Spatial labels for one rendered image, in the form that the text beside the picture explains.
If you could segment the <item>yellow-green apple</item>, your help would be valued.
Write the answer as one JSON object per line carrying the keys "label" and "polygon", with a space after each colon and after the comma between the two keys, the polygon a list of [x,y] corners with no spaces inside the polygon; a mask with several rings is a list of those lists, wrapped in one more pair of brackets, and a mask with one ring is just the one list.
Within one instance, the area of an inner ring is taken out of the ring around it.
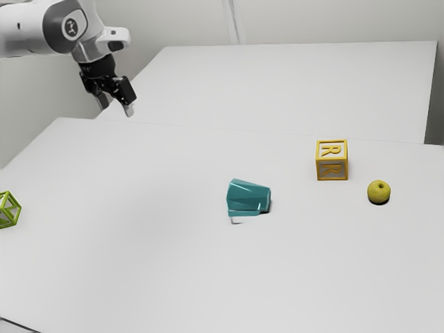
{"label": "yellow-green apple", "polygon": [[383,180],[374,180],[367,187],[367,197],[375,205],[383,205],[391,196],[390,185]]}

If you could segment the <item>teal faceted mug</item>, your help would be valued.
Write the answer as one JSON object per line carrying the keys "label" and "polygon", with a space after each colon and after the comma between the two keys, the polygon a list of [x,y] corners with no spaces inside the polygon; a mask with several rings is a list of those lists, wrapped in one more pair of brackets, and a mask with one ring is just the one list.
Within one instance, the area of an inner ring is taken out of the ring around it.
{"label": "teal faceted mug", "polygon": [[228,185],[226,203],[229,217],[266,214],[271,207],[271,189],[234,178]]}

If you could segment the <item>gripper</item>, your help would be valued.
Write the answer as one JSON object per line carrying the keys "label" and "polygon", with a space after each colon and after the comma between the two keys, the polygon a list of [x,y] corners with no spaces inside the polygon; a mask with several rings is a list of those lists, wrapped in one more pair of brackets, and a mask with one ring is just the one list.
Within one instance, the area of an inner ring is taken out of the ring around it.
{"label": "gripper", "polygon": [[126,76],[117,77],[115,74],[116,63],[113,56],[104,56],[97,61],[78,63],[78,65],[84,88],[93,94],[101,111],[110,105],[104,93],[107,92],[120,102],[127,117],[134,115],[133,103],[137,95]]}

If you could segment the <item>yellow letter block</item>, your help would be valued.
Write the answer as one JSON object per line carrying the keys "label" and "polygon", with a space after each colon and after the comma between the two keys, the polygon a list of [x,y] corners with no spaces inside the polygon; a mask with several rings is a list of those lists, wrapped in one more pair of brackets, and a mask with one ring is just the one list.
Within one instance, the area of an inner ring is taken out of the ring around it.
{"label": "yellow letter block", "polygon": [[347,140],[318,140],[315,163],[317,180],[348,180]]}

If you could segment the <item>green wireframe cube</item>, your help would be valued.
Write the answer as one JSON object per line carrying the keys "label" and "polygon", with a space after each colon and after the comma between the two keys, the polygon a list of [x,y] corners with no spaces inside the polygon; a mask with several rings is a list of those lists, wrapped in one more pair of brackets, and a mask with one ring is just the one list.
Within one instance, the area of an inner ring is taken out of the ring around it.
{"label": "green wireframe cube", "polygon": [[22,207],[10,191],[0,192],[0,229],[17,225]]}

